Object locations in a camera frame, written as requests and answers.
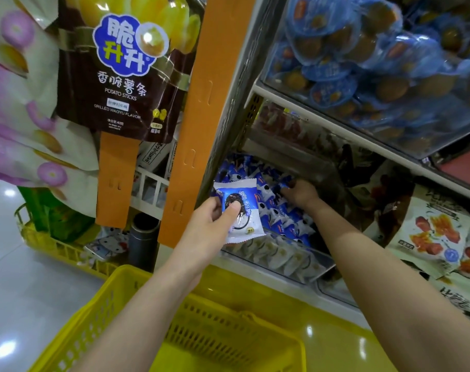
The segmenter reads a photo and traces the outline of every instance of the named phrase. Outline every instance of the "yellow chinese character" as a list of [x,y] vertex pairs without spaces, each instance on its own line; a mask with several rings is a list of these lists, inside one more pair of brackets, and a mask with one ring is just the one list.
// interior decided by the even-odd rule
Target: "yellow chinese character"
[[162,109],[162,110],[161,110],[161,114],[159,115],[159,119],[160,119],[161,121],[164,121],[164,119],[166,118],[167,114],[168,114],[168,111],[166,111],[165,109]]
[[106,60],[109,60],[109,58],[111,57],[111,54],[113,53],[115,56],[116,56],[116,63],[120,63],[121,62],[121,56],[123,56],[123,52],[121,52],[121,44],[116,44],[115,42],[109,42],[109,41],[106,41],[106,46],[103,48],[104,52],[106,52],[105,54],[105,58]]

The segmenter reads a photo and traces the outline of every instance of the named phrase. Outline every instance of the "yellow plastic basket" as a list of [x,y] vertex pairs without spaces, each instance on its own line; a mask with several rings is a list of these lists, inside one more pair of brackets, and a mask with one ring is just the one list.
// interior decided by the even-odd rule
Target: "yellow plastic basket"
[[[130,265],[117,268],[30,372],[69,370],[150,276]],[[151,370],[305,372],[305,348],[291,333],[249,312],[234,312],[190,294],[176,313]]]
[[102,262],[95,260],[89,263],[90,256],[83,253],[82,246],[95,239],[95,236],[101,229],[100,226],[94,225],[74,243],[63,243],[53,239],[47,232],[37,231],[31,219],[28,221],[23,220],[21,211],[26,206],[26,204],[23,204],[16,210],[15,218],[17,219],[21,237],[30,248],[48,254],[72,266],[76,266],[102,279],[107,279],[119,266],[117,263],[109,261]]

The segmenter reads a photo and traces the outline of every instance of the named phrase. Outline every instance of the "hand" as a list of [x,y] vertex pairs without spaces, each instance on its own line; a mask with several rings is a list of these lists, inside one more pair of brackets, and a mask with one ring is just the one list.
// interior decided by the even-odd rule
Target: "hand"
[[228,231],[240,212],[240,203],[233,202],[221,214],[218,197],[208,198],[195,210],[187,228],[176,245],[168,265],[180,269],[192,277],[192,288],[200,280],[206,268],[226,243]]
[[309,181],[297,179],[293,188],[282,188],[281,193],[293,205],[300,207],[307,213],[316,206],[319,200],[318,192]]

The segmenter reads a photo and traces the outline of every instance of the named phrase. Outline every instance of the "forearm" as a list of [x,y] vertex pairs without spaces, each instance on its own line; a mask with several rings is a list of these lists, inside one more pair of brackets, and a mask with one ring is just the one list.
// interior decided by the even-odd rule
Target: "forearm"
[[148,371],[190,281],[188,272],[167,264],[159,269],[96,340],[77,371]]
[[308,212],[397,369],[470,369],[470,321],[461,311],[323,201]]

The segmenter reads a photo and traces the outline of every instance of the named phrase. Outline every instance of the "orange strip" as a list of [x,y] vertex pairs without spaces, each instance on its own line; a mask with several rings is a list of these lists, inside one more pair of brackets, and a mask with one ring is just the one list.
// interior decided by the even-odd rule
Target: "orange strip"
[[139,140],[101,133],[97,218],[101,226],[125,228]]
[[175,247],[194,211],[255,0],[208,0],[159,232]]

